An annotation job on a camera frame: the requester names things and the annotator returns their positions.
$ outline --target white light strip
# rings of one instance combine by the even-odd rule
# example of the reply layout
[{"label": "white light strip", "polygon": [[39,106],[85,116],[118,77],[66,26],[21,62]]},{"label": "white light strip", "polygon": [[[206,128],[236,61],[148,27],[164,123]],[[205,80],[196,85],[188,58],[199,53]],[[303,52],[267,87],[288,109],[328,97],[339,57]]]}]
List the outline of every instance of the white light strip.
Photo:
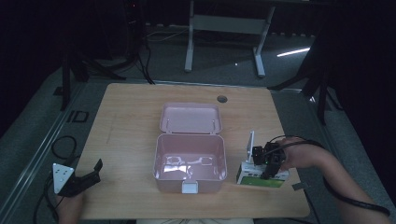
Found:
[{"label": "white light strip", "polygon": [[306,51],[309,51],[309,48],[307,48],[307,49],[297,49],[297,50],[294,50],[294,51],[281,53],[281,54],[276,55],[276,57],[282,57],[282,56],[291,55],[291,54],[295,54],[295,53],[306,52]]}]

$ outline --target pink plastic container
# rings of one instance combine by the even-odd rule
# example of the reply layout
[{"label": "pink plastic container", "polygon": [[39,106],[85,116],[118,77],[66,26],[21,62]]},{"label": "pink plastic container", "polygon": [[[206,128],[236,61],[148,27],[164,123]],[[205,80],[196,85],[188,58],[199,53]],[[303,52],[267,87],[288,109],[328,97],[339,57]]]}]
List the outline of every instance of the pink plastic container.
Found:
[{"label": "pink plastic container", "polygon": [[174,193],[208,193],[227,176],[219,108],[211,104],[167,103],[154,162],[158,189]]}]

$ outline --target dark floor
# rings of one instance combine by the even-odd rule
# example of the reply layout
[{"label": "dark floor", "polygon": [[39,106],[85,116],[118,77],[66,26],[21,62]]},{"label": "dark floor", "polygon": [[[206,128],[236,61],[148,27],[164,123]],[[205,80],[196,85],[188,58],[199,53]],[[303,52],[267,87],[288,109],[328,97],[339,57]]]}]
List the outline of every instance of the dark floor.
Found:
[{"label": "dark floor", "polygon": [[[153,34],[148,37],[150,60],[148,65],[151,78],[158,84],[193,83],[205,85],[231,85],[268,87],[293,77],[304,53],[276,57],[277,54],[295,49],[309,48],[314,38],[283,35],[267,37],[262,59],[267,76],[256,76],[252,58],[252,47],[257,43],[255,36],[243,36],[239,41],[207,41],[211,34],[198,33],[195,41],[192,71],[184,72],[187,49],[187,36],[184,27],[170,27],[166,32],[181,33],[172,38],[171,34]],[[149,51],[141,49],[143,61],[149,57]],[[138,66],[116,71],[128,77],[127,83],[146,82]],[[0,140],[0,164],[3,177],[0,186],[1,223],[28,223],[32,221],[35,205],[49,173],[50,165],[57,159],[50,153],[50,144],[61,136],[76,137],[80,152],[88,136],[95,113],[101,102],[108,83],[115,80],[92,75],[87,83],[72,82],[73,94],[69,107],[61,112],[61,97],[53,95],[56,87],[61,86],[61,70],[58,70],[43,83],[20,117]],[[325,112],[326,126],[316,117],[316,104],[302,96],[300,89],[304,80],[286,90],[274,91],[276,104],[283,129],[286,134],[301,135],[321,142],[345,165],[358,183],[383,206],[394,214],[394,205],[379,181],[363,146],[350,125],[346,114],[328,103]],[[73,111],[89,113],[86,122],[71,122],[67,118]],[[69,150],[71,143],[64,141],[60,149]],[[311,211],[318,212],[320,223],[340,223],[331,196],[321,183],[320,173],[312,169],[299,170],[302,181],[309,185],[306,190],[312,200]],[[42,203],[38,210],[39,223],[54,223],[50,213]],[[314,213],[303,218],[318,223]],[[112,220],[111,223],[124,223],[124,220]],[[109,223],[108,220],[81,221],[81,223]],[[280,219],[263,219],[259,223],[295,223]]]}]

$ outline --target person's hand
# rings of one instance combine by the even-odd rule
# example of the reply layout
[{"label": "person's hand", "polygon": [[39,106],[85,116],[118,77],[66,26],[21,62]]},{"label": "person's hand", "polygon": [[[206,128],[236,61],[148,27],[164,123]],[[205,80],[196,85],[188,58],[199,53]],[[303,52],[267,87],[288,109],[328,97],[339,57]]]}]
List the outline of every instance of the person's hand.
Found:
[{"label": "person's hand", "polygon": [[83,192],[72,198],[56,195],[56,203],[59,204],[56,208],[59,224],[78,223],[82,211],[83,198]]},{"label": "person's hand", "polygon": [[[287,137],[276,142],[281,146],[284,146],[286,144],[300,141],[304,140],[298,137]],[[326,156],[331,156],[327,150],[309,144],[290,146],[283,150],[285,151],[286,159],[282,162],[282,166],[280,167],[281,171],[285,171],[293,167],[308,168],[311,166],[318,166],[321,159]]]}]

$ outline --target wooden table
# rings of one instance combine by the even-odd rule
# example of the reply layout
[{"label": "wooden table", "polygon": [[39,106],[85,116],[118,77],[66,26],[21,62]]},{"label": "wooden table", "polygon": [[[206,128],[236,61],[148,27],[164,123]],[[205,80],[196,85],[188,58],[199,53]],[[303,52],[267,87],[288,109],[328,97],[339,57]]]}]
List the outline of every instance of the wooden table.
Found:
[{"label": "wooden table", "polygon": [[[219,103],[224,95],[227,103]],[[217,193],[159,192],[153,163],[160,118],[166,102],[219,106],[228,176]],[[78,163],[77,176],[103,160],[102,181],[86,191],[82,218],[222,218],[305,217],[304,192],[291,185],[300,179],[295,169],[279,189],[236,185],[236,173],[247,158],[250,131],[255,146],[283,134],[267,89],[186,85],[110,84]]]}]

